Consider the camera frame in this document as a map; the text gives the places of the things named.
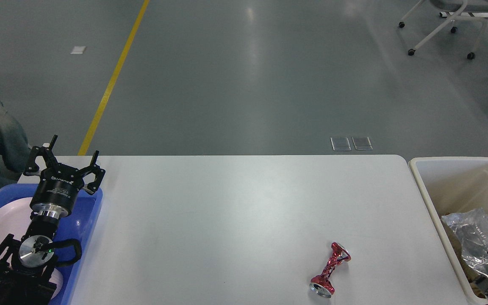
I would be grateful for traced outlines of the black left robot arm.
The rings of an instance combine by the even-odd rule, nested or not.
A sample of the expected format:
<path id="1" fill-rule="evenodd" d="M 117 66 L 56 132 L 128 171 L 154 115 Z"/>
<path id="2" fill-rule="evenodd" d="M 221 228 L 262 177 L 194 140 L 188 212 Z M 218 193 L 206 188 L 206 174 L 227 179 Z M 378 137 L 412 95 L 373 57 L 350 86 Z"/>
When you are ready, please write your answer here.
<path id="1" fill-rule="evenodd" d="M 22 238 L 8 234 L 0 243 L 0 305 L 47 305 L 56 291 L 50 281 L 56 268 L 78 262 L 81 241 L 56 241 L 60 220 L 70 216 L 80 191 L 89 195 L 100 189 L 105 170 L 97 164 L 95 151 L 88 166 L 78 169 L 53 154 L 57 135 L 48 147 L 34 146 L 23 174 L 38 176 L 30 201 L 31 222 Z"/>

